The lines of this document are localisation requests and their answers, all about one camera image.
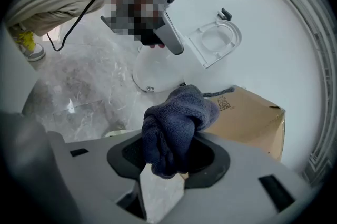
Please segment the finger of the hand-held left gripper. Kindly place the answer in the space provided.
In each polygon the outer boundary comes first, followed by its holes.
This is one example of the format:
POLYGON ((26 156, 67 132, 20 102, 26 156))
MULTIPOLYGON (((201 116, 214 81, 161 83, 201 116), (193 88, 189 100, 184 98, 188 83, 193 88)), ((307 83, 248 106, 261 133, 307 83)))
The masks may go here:
POLYGON ((155 29, 155 35, 171 51, 171 53, 174 55, 182 54, 184 46, 167 12, 160 11, 159 18, 162 23, 159 28, 155 29))

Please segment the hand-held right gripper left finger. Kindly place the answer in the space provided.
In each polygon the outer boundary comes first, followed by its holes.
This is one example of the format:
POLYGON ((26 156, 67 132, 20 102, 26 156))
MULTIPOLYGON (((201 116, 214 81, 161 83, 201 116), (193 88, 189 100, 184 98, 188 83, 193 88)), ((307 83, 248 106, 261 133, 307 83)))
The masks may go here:
POLYGON ((66 144, 84 178, 126 216, 146 222, 140 173, 145 167, 140 131, 66 144))

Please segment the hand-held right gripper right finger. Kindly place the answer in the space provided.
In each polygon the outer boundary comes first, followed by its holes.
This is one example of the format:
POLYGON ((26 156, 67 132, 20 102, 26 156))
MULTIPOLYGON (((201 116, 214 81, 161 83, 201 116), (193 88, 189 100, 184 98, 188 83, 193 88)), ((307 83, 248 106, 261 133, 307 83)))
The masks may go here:
POLYGON ((315 192, 296 172, 261 150, 205 132, 196 136, 229 153, 229 170, 209 188, 186 190, 162 223, 287 223, 312 200, 315 192), (259 182, 260 177, 269 175, 274 175, 295 200, 282 212, 259 182))

